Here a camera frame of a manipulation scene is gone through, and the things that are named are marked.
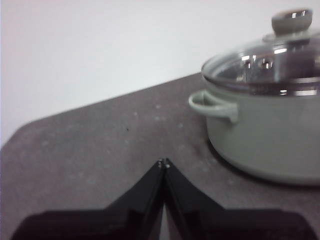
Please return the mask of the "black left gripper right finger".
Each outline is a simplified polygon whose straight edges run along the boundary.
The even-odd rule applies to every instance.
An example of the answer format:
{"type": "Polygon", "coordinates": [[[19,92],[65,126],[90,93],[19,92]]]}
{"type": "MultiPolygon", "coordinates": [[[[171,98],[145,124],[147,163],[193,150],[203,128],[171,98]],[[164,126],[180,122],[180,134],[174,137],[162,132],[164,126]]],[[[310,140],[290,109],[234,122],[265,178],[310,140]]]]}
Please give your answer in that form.
{"type": "Polygon", "coordinates": [[[164,159],[165,205],[184,240],[310,240],[300,214],[281,209],[224,208],[164,159]]]}

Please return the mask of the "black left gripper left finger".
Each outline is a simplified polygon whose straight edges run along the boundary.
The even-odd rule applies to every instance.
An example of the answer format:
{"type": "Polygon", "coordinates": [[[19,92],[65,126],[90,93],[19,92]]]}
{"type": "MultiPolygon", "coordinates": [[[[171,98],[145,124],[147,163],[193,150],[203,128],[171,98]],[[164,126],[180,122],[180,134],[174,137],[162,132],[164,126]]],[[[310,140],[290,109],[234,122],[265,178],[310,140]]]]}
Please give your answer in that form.
{"type": "Polygon", "coordinates": [[[45,211],[26,217],[13,240],[158,240],[165,160],[103,209],[45,211]]]}

